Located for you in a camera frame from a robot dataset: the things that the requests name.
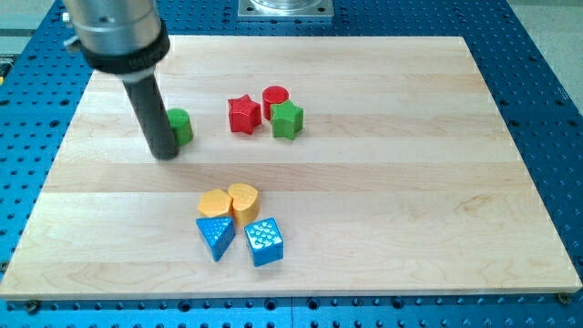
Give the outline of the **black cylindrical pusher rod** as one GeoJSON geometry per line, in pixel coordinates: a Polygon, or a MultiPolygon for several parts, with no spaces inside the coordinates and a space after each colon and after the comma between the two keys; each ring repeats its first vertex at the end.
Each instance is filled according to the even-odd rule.
{"type": "Polygon", "coordinates": [[[153,74],[122,82],[142,134],[155,159],[174,159],[179,154],[168,114],[153,74]]]}

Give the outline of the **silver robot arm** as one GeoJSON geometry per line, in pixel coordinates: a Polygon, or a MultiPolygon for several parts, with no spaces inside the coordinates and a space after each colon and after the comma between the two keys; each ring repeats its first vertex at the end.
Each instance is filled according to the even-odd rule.
{"type": "Polygon", "coordinates": [[[154,0],[64,0],[63,21],[75,31],[65,42],[88,65],[119,78],[155,159],[179,154],[156,65],[170,49],[168,29],[154,0]]]}

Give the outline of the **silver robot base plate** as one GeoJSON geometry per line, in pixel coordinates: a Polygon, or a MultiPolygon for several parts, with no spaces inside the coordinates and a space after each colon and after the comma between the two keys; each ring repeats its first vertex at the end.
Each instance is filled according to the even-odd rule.
{"type": "Polygon", "coordinates": [[[332,18],[333,0],[239,0],[238,17],[332,18]]]}

